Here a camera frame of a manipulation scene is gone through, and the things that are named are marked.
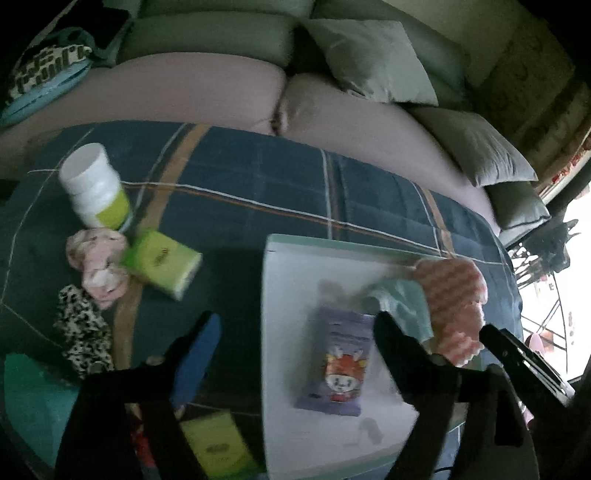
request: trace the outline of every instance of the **green tissue pack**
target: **green tissue pack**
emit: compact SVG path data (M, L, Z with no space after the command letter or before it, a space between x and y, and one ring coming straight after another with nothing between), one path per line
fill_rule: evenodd
M155 230L146 230L122 262L129 272L181 300L201 265L201 253Z

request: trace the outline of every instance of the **red cartoon character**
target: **red cartoon character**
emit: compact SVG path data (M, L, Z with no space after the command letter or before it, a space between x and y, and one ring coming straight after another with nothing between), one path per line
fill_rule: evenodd
M344 402L359 396L368 362L366 358L361 358L362 355L363 350L344 355L342 348L337 345L326 355L324 379L334 392L330 396L332 401Z

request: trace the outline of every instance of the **blue plaid blanket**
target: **blue plaid blanket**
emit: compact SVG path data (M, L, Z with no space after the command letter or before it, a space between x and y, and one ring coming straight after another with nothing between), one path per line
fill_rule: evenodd
M473 259L486 278L486 321L521 337L521 299L509 258L486 221L397 175L285 140L205 125L109 122L63 130L0 209L0 353L60 362L52 327L57 293L80 283L64 255L82 228L58 183L75 148L105 147L132 205L134 225L159 229L203 253L183 301L133 284L107 312L120 368L163 353L204 310L223 319L207 388L260 389L262 256L271 233L333 238ZM483 352L484 362L494 358Z

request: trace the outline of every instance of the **light blue cloth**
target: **light blue cloth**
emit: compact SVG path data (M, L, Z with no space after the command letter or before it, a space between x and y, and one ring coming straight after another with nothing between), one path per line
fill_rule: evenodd
M78 388L53 378L26 355L6 357L4 395L8 420L37 456L52 467L78 392Z
M382 280L369 293L379 309L388 312L405 335L423 343L433 337L431 316L423 288L413 280Z

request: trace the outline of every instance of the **purple snack package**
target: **purple snack package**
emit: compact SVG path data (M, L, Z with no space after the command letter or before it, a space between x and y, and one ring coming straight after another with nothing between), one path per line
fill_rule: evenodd
M372 345L374 317L329 307L318 310L325 340L321 378L315 378L296 408L358 417L359 395Z

